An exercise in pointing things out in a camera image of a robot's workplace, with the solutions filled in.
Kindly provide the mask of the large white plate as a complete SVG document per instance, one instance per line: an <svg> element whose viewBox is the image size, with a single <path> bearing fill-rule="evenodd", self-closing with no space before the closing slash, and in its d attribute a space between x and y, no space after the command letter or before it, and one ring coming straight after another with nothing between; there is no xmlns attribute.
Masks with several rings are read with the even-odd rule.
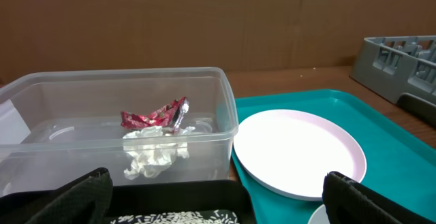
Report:
<svg viewBox="0 0 436 224"><path fill-rule="evenodd" d="M340 172L361 182L367 159L346 130L298 110L267 110L243 120L234 152L263 187L293 199L320 201L325 176Z"/></svg>

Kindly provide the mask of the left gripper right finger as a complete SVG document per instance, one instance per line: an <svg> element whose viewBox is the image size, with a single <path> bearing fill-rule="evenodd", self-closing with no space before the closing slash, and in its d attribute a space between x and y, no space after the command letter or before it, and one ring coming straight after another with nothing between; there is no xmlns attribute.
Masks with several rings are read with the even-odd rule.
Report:
<svg viewBox="0 0 436 224"><path fill-rule="evenodd" d="M322 201L331 224L435 224L335 171L324 178Z"/></svg>

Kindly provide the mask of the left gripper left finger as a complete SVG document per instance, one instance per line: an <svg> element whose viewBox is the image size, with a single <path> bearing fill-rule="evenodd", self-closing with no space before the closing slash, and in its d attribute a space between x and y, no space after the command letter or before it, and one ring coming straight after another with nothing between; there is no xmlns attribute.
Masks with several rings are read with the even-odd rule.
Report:
<svg viewBox="0 0 436 224"><path fill-rule="evenodd" d="M1 222L101 223L110 207L113 183L100 167L49 191L13 193L1 198Z"/></svg>

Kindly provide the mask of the white tissue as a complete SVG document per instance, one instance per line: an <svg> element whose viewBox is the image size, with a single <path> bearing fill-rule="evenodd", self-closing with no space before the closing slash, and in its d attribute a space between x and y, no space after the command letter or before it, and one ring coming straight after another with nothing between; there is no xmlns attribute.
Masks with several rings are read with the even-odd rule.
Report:
<svg viewBox="0 0 436 224"><path fill-rule="evenodd" d="M179 129L176 135L191 135L197 132L195 127L189 126ZM152 126L138 131L126 133L123 139L154 138L173 136L168 128ZM146 144L139 146L123 146L123 150L131 157L130 170L125 169L124 175L128 180L134 180L143 175L145 178L156 178L167 170L179 157L189 158L187 142L169 144Z"/></svg>

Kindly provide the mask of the grey bowl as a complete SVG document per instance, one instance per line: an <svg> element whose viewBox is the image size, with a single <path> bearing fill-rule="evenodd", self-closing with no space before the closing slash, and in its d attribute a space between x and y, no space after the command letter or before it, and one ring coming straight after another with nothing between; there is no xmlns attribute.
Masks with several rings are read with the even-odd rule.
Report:
<svg viewBox="0 0 436 224"><path fill-rule="evenodd" d="M313 212L307 224L330 224L324 204Z"/></svg>

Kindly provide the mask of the red snack wrapper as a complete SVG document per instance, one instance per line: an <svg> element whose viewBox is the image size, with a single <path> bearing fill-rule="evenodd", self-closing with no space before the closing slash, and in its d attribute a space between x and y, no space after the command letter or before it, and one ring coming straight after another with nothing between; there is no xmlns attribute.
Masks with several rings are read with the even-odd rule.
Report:
<svg viewBox="0 0 436 224"><path fill-rule="evenodd" d="M186 97L175 99L171 103L155 110L149 115L121 112L121 126L130 130L141 130L160 126L170 133L179 131L184 116L189 111L189 100Z"/></svg>

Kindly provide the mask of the pile of rice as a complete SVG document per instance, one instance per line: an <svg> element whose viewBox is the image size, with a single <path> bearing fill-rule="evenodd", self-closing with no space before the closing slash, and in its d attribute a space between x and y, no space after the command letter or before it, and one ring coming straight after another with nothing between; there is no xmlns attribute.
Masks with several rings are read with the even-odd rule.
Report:
<svg viewBox="0 0 436 224"><path fill-rule="evenodd" d="M229 210L164 212L159 214L125 215L108 219L109 224L240 224Z"/></svg>

